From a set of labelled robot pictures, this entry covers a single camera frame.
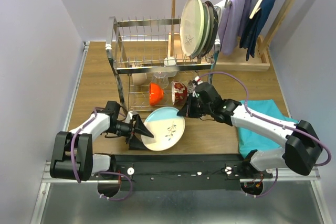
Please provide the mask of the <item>cream and blue plate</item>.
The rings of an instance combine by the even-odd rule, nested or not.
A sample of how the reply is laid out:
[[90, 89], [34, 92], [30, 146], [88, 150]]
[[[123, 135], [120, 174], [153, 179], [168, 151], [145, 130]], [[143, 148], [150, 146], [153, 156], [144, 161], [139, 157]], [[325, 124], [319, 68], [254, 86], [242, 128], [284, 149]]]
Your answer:
[[183, 136], [185, 119], [178, 109], [166, 106], [153, 111], [143, 122], [153, 137], [142, 135], [141, 141], [151, 151], [164, 151], [174, 146]]

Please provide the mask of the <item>metal two-tier dish rack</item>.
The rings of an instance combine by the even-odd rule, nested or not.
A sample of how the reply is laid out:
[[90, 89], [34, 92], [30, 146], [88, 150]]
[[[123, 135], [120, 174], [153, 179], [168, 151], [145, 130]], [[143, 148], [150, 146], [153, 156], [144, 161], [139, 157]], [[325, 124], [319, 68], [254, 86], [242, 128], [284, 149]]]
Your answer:
[[[168, 35], [172, 25], [180, 29], [179, 18], [134, 19], [118, 21], [114, 16], [108, 19], [106, 54], [108, 62], [117, 82], [117, 91], [121, 107], [124, 111], [150, 111], [148, 87], [155, 72], [176, 71], [177, 77], [190, 77], [200, 70], [210, 70], [215, 60], [213, 52], [219, 52], [219, 39], [205, 56], [202, 54], [194, 59], [182, 52], [184, 63], [165, 67], [164, 58], [168, 57]], [[134, 63], [143, 64], [141, 68], [133, 68]], [[132, 82], [133, 73], [145, 72], [147, 81], [141, 86]]]

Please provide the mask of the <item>teal flower plate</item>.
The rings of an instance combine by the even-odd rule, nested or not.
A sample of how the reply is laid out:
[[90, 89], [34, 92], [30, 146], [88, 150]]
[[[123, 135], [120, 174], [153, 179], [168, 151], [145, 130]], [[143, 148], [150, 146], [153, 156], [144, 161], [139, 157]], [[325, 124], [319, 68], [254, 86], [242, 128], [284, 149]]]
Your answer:
[[209, 18], [210, 18], [210, 22], [209, 22], [209, 34], [208, 34], [208, 38], [206, 41], [206, 44], [202, 50], [202, 57], [205, 56], [207, 54], [207, 50], [208, 47], [210, 46], [210, 42], [211, 42], [211, 38], [212, 38], [212, 32], [214, 29], [214, 11], [213, 11], [213, 5], [210, 1], [206, 1], [205, 4], [208, 7], [209, 10]]

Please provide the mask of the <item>red rimmed white plate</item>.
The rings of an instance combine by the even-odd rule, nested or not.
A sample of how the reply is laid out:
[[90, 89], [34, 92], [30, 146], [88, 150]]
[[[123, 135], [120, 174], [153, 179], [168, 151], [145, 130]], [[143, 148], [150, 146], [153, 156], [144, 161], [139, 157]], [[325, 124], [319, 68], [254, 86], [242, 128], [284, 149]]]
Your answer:
[[213, 32], [212, 32], [212, 38], [211, 38], [210, 46], [208, 47], [207, 53], [209, 53], [210, 50], [212, 49], [212, 47], [215, 43], [217, 31], [218, 31], [218, 14], [217, 14], [217, 11], [216, 11], [214, 5], [213, 5], [213, 11], [214, 11], [214, 29], [213, 29]]

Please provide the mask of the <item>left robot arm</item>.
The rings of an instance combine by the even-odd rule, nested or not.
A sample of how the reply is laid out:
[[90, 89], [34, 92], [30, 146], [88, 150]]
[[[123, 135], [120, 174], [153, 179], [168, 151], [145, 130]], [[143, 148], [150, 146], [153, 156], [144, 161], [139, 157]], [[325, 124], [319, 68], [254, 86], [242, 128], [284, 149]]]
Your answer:
[[91, 175], [100, 174], [104, 179], [116, 175], [116, 166], [109, 154], [94, 154], [93, 142], [103, 133], [125, 137], [126, 143], [136, 147], [144, 145], [138, 135], [154, 138], [136, 112], [129, 112], [119, 120], [121, 105], [108, 101], [104, 108], [96, 107], [90, 117], [70, 131], [56, 134], [49, 173], [52, 178], [87, 181]]

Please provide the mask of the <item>pale green plate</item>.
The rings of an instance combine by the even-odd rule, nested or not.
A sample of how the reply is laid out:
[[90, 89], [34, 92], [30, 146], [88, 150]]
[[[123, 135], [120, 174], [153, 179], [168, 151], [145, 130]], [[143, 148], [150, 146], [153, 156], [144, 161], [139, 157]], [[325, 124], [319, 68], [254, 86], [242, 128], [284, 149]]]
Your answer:
[[194, 59], [204, 48], [209, 36], [210, 14], [201, 0], [187, 0], [180, 22], [180, 41], [184, 55]]

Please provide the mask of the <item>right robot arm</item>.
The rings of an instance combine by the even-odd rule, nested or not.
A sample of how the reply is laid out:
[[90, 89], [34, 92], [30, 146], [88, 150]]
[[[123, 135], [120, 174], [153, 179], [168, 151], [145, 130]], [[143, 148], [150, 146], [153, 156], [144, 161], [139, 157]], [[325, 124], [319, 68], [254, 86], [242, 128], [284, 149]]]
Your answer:
[[249, 178], [275, 168], [289, 168], [299, 175], [307, 176], [317, 165], [323, 150], [309, 122], [282, 121], [251, 110], [239, 101], [222, 99], [215, 87], [207, 82], [195, 87], [177, 115], [185, 118], [209, 115], [216, 122], [253, 131], [277, 143], [279, 147], [276, 149], [254, 149], [248, 153], [241, 171]]

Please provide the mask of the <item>clear plastic cup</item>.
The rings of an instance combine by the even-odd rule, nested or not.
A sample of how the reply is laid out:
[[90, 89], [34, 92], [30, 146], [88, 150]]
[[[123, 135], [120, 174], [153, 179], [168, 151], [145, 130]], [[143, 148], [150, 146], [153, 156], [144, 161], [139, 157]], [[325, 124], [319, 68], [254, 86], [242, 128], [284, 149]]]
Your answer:
[[166, 72], [155, 72], [153, 74], [152, 82], [159, 85], [160, 88], [165, 89], [169, 85], [169, 78]]

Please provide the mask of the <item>orange bowl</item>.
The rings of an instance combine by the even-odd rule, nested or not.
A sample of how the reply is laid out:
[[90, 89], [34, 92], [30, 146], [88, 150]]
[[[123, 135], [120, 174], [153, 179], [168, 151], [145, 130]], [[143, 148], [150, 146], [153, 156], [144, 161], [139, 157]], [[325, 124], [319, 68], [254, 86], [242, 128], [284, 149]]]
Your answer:
[[149, 104], [155, 106], [159, 104], [164, 97], [163, 89], [156, 83], [151, 82], [149, 86]]

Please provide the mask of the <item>patterned small bowl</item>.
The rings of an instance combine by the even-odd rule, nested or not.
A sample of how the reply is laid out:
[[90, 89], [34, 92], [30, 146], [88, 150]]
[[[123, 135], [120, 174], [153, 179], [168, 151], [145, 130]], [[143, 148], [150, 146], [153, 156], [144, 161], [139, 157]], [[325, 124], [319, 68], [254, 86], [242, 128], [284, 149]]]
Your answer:
[[188, 95], [191, 95], [192, 97], [197, 97], [197, 94], [195, 92], [195, 87], [197, 86], [197, 82], [195, 80], [190, 80], [187, 84], [187, 93]]

